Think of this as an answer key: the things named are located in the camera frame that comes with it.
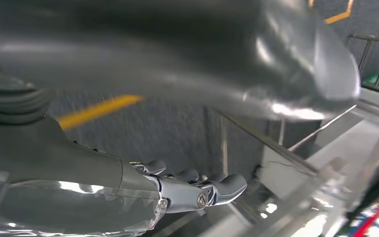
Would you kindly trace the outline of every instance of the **yellow floor marking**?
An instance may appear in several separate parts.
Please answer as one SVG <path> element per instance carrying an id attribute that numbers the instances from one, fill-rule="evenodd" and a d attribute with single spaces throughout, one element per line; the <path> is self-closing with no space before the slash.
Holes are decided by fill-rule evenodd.
<path id="1" fill-rule="evenodd" d="M 89 106 L 83 110 L 63 116 L 58 119 L 58 122 L 63 130 L 68 130 L 142 100 L 143 97 L 140 96 L 118 96 L 110 101 L 104 101 L 102 103 Z"/>
<path id="2" fill-rule="evenodd" d="M 348 18 L 350 15 L 351 15 L 351 13 L 346 11 L 346 12 L 343 12 L 343 13 L 338 14 L 336 16 L 329 17 L 328 19 L 325 20 L 325 22 L 326 22 L 326 24 L 332 24 L 332 23 L 335 23 L 335 22 L 340 21 L 342 19 Z"/>
<path id="3" fill-rule="evenodd" d="M 310 7 L 314 6 L 314 0 L 308 0 L 308 5 Z M 354 5 L 354 0 L 349 0 L 348 1 L 348 6 L 347 6 L 345 12 L 340 13 L 340 14 L 335 15 L 335 16 L 332 16 L 332 17 L 329 17 L 329 18 L 325 19 L 325 22 L 327 24 L 332 24 L 332 23 L 335 23 L 337 21 L 340 21 L 340 20 L 343 20 L 345 18 L 348 18 L 349 16 L 351 16 L 351 11 L 352 11 L 352 6 L 353 5 Z"/>

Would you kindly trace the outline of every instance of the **robotic hand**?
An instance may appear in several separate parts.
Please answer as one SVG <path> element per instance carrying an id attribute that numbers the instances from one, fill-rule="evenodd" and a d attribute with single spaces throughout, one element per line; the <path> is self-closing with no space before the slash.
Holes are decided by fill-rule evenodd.
<path id="1" fill-rule="evenodd" d="M 138 236 L 165 213 L 229 203 L 247 186 L 241 175 L 165 169 L 71 142 L 47 116 L 0 124 L 0 237 Z"/>
<path id="2" fill-rule="evenodd" d="M 217 174 L 203 180 L 194 169 L 186 169 L 177 175 L 159 176 L 166 170 L 166 165 L 161 160 L 147 165 L 131 165 L 156 184 L 162 197 L 167 200 L 167 213 L 195 211 L 206 206 L 230 203 L 247 187 L 240 174 Z"/>

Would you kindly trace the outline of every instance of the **gray robot arm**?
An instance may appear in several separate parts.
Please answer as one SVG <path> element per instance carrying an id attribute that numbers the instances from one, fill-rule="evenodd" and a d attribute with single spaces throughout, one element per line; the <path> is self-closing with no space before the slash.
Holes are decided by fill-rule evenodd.
<path id="1" fill-rule="evenodd" d="M 68 141 L 50 117 L 0 124 L 0 236 L 135 236 L 164 213 L 228 203 L 246 188 L 240 175 L 200 180 L 165 168 Z"/>

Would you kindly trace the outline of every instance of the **transparent plastic sheet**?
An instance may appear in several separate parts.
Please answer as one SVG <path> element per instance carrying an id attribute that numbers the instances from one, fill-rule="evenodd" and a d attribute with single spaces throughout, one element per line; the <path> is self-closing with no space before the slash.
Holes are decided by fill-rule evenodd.
<path id="1" fill-rule="evenodd" d="M 1 178 L 0 237 L 140 236 L 162 218 L 164 203 L 157 192 Z"/>

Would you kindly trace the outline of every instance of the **red object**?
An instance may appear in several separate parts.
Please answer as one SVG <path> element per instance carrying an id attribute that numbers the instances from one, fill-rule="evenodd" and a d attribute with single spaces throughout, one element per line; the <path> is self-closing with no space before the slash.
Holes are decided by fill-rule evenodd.
<path id="1" fill-rule="evenodd" d="M 377 212 L 365 220 L 364 224 L 360 226 L 360 228 L 355 232 L 354 237 L 363 237 L 368 229 L 374 224 L 374 222 L 379 218 L 379 208 Z"/>

